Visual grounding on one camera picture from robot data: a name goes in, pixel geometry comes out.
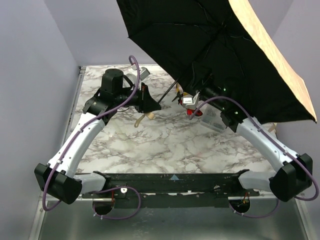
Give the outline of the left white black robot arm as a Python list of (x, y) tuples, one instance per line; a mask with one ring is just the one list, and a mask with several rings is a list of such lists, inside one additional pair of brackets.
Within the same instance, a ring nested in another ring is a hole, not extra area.
[(60, 202), (72, 204), (80, 194), (99, 192), (107, 178), (93, 172), (76, 176), (84, 153), (121, 107), (134, 107), (138, 113), (153, 119), (154, 111), (161, 106), (154, 100), (143, 80), (149, 76), (147, 68), (141, 67), (136, 74), (110, 68), (102, 75), (101, 86), (87, 100), (80, 119), (61, 149), (47, 164), (39, 163), (34, 174), (44, 195), (51, 195)]

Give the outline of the beige umbrella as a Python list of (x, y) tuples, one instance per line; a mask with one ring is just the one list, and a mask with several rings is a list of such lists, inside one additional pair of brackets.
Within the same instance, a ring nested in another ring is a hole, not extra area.
[(317, 121), (304, 80), (247, 0), (119, 0), (128, 37), (188, 94), (239, 102), (261, 124)]

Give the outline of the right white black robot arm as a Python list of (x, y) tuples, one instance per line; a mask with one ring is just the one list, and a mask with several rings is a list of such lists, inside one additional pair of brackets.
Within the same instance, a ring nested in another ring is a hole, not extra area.
[(292, 198), (313, 201), (320, 195), (320, 188), (313, 177), (313, 159), (299, 154), (264, 130), (259, 120), (230, 96), (221, 94), (219, 88), (205, 87), (200, 98), (221, 111), (223, 123), (233, 132), (249, 141), (270, 163), (270, 172), (242, 173), (238, 180), (244, 189), (257, 189), (273, 193), (279, 200)]

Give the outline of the purple umbrella case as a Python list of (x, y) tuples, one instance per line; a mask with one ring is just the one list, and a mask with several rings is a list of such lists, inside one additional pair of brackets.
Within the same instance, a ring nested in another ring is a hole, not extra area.
[(135, 74), (127, 73), (125, 76), (128, 77), (133, 82), (137, 80), (137, 76)]

